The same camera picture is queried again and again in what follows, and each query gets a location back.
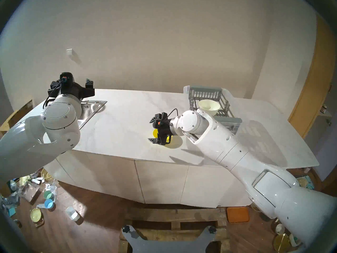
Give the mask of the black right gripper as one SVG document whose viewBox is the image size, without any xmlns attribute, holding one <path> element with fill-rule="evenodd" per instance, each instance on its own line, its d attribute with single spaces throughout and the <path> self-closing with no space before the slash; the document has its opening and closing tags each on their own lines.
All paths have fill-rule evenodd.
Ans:
<svg viewBox="0 0 337 253">
<path fill-rule="evenodd" d="M 153 144 L 163 146 L 170 144 L 173 136 L 170 130 L 170 121 L 171 119 L 168 119 L 168 114 L 166 112 L 155 114 L 149 123 L 157 122 L 158 134 L 156 138 L 148 138 L 148 140 Z"/>
</svg>

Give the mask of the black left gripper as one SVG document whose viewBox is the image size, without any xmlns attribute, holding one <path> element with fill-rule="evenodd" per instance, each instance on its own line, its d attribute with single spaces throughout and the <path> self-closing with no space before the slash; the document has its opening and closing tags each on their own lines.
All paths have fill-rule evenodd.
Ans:
<svg viewBox="0 0 337 253">
<path fill-rule="evenodd" d="M 63 72 L 60 74 L 58 80 L 50 84 L 48 96 L 50 98 L 56 98 L 58 95 L 64 94 L 73 95 L 79 100 L 92 97 L 95 95 L 93 81 L 86 79 L 85 87 L 82 87 L 75 82 L 72 73 Z"/>
</svg>

